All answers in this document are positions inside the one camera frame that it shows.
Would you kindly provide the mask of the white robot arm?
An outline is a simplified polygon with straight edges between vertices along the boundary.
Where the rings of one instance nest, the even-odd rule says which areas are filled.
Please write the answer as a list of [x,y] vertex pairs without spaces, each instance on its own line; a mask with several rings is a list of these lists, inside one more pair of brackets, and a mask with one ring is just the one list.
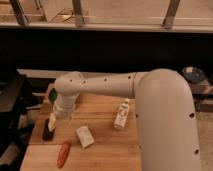
[[58,118],[74,111],[81,93],[133,99],[142,171],[202,171],[194,100],[178,72],[155,69],[93,78],[70,72],[58,77],[54,88]]

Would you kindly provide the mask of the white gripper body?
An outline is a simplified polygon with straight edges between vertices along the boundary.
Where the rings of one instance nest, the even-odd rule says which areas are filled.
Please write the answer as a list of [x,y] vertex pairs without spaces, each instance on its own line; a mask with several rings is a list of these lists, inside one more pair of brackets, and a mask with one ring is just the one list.
[[57,119],[69,117],[76,107],[77,95],[65,96],[58,94],[53,105],[53,112]]

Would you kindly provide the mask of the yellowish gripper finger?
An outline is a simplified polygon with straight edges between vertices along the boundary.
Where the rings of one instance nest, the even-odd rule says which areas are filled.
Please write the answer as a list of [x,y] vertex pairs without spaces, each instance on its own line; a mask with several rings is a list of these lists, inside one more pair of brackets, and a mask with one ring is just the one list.
[[54,113],[51,113],[49,116],[48,129],[52,132],[56,127],[56,116]]
[[66,119],[66,121],[67,121],[67,126],[71,126],[72,125],[72,117],[70,116],[70,117],[68,117],[67,119]]

